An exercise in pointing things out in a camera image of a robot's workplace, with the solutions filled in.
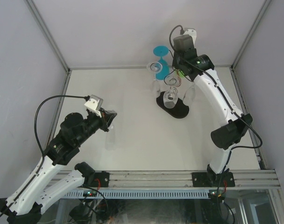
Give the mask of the green plastic wine glass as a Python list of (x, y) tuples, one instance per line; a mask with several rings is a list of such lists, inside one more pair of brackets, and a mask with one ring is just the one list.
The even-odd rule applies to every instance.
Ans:
[(184, 75), (184, 73), (183, 73), (181, 70), (177, 70), (177, 74), (178, 74), (180, 77), (185, 78), (185, 75)]

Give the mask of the blue plastic wine glass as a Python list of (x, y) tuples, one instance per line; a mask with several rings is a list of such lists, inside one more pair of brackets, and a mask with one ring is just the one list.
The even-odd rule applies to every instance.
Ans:
[(158, 62), (162, 65), (160, 72), (156, 73), (157, 80), (164, 80), (164, 78), (169, 75), (170, 69), (168, 63), (163, 59), (164, 56), (167, 56), (169, 49), (166, 46), (160, 45), (153, 49), (153, 54), (159, 57)]

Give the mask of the clear tall champagne flute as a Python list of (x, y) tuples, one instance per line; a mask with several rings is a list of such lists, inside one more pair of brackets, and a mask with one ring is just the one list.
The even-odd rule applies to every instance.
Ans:
[(161, 72), (163, 69), (163, 66), (159, 62), (150, 62), (147, 64), (147, 70), (153, 75), (153, 80), (150, 85), (150, 90), (155, 98), (158, 98), (160, 96), (160, 83), (156, 78), (156, 75)]

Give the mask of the clear flute glass front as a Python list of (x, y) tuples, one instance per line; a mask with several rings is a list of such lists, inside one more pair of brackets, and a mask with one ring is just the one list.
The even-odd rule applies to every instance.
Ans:
[(183, 103), (186, 106), (191, 106), (195, 99), (195, 84), (192, 84), (183, 96)]

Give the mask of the clear wine glass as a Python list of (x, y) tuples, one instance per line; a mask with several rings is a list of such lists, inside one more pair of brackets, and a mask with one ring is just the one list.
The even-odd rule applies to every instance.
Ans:
[(181, 78), (176, 74), (165, 77), (164, 83), (169, 87), (163, 95), (163, 104), (166, 108), (172, 109), (178, 101), (178, 87), (181, 85)]

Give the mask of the metal wine glass rack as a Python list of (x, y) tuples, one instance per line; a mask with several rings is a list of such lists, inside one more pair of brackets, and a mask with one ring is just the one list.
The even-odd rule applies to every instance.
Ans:
[(163, 59), (160, 59), (158, 62), (149, 63), (147, 68), (151, 72), (154, 72), (151, 90), (155, 94), (157, 105), (174, 118), (185, 118), (190, 111), (186, 101), (189, 96), (191, 100), (194, 99), (194, 86), (192, 85), (187, 89), (183, 99), (180, 99), (177, 88), (181, 85), (181, 78), (178, 74), (181, 70), (169, 72), (169, 67)]

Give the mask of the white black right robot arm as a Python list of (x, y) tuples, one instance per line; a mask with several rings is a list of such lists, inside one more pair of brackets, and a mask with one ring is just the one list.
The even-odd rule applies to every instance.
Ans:
[(218, 186), (224, 180), (223, 173), (232, 150), (238, 146), (253, 119), (235, 105), (222, 85), (214, 64), (207, 55), (198, 55), (190, 35), (169, 39), (174, 51), (173, 66), (200, 88), (218, 115), (219, 128), (211, 132), (211, 139), (217, 150), (207, 166), (207, 181)]

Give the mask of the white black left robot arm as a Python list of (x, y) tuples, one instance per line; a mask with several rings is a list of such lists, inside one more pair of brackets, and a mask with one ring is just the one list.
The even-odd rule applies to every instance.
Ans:
[(0, 198), (0, 212), (7, 216), (7, 222), (36, 224), (42, 214), (66, 193), (77, 187), (93, 185), (95, 170), (81, 162), (66, 177), (48, 187), (53, 177), (79, 153), (87, 139), (98, 130), (108, 132), (116, 116), (115, 111), (103, 108), (100, 115), (88, 111), (86, 119), (77, 112), (68, 114), (26, 181), (8, 198)]

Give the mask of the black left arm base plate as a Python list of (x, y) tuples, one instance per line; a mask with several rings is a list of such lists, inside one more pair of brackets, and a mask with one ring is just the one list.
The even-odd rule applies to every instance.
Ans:
[(110, 174), (105, 171), (96, 172), (87, 181), (84, 182), (85, 186), (92, 188), (107, 188), (109, 185)]

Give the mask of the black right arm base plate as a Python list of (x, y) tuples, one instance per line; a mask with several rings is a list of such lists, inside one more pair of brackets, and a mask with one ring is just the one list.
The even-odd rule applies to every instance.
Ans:
[(224, 172), (223, 174), (209, 172), (193, 172), (193, 187), (235, 187), (234, 176), (232, 172)]

